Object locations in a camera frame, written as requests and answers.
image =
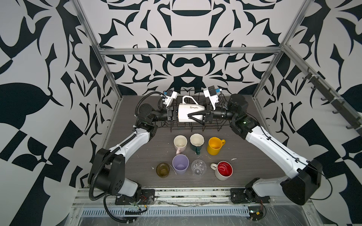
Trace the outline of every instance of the mug handle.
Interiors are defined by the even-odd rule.
[[[197,154],[197,155],[199,155],[199,154],[200,154],[200,149],[201,149],[200,147],[196,147],[195,152],[196,152],[196,154]]]
[[[211,169],[216,170],[218,168],[218,165],[215,163],[211,163],[210,167]]]
[[[182,97],[182,103],[185,103],[185,98],[186,97],[191,98],[194,101],[194,103],[198,105],[198,103],[195,101],[195,99],[192,96],[183,96]]]

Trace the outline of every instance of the purple cup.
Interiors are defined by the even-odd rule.
[[[172,166],[177,174],[184,174],[189,166],[189,159],[186,155],[176,155],[172,160]]]

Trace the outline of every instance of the white mug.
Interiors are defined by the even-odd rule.
[[[195,104],[185,103],[185,98],[191,98]],[[178,121],[179,122],[195,122],[195,120],[190,119],[187,115],[194,112],[199,112],[205,110],[205,107],[199,105],[192,96],[183,96],[182,103],[178,105]],[[194,115],[198,120],[202,120],[202,115]]]
[[[233,172],[231,164],[226,161],[221,161],[218,164],[211,163],[210,167],[215,171],[215,176],[219,180],[227,180]]]
[[[186,149],[187,138],[183,135],[178,135],[173,139],[173,145],[176,149],[176,155],[178,155]]]

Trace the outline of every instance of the gray wooden table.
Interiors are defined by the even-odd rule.
[[[141,98],[140,96],[124,96],[107,148],[120,143],[131,134],[132,126],[136,121],[134,109]],[[261,121],[251,96],[245,96],[245,98],[249,103],[248,113]],[[149,103],[156,109],[158,99],[158,97],[149,97],[144,103]],[[200,155],[196,155],[189,146],[190,136],[194,133],[201,134],[205,139]],[[184,175],[176,175],[170,169],[168,177],[160,178],[156,174],[156,166],[161,162],[172,165],[172,159],[176,154],[173,139],[177,135],[184,135],[188,139],[187,149],[182,154],[188,157],[189,168]],[[211,137],[226,140],[218,155],[210,155],[206,150],[208,140]],[[201,159],[207,165],[206,173],[201,177],[193,176],[190,169],[191,163],[196,159]],[[218,180],[210,168],[211,163],[220,161],[227,161],[233,167],[233,175],[226,181]],[[138,149],[126,163],[126,177],[147,187],[244,186],[256,177],[269,179],[284,175],[277,164],[254,145],[232,132],[229,126],[223,126],[220,131],[198,129],[192,132],[191,130],[173,130],[170,132],[169,128],[159,128],[155,137]]]

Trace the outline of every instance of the dark green mug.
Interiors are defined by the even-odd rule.
[[[194,152],[196,152],[197,155],[200,154],[200,150],[201,150],[204,142],[205,142],[205,140],[201,134],[195,133],[195,134],[192,134],[190,137],[191,149]]]

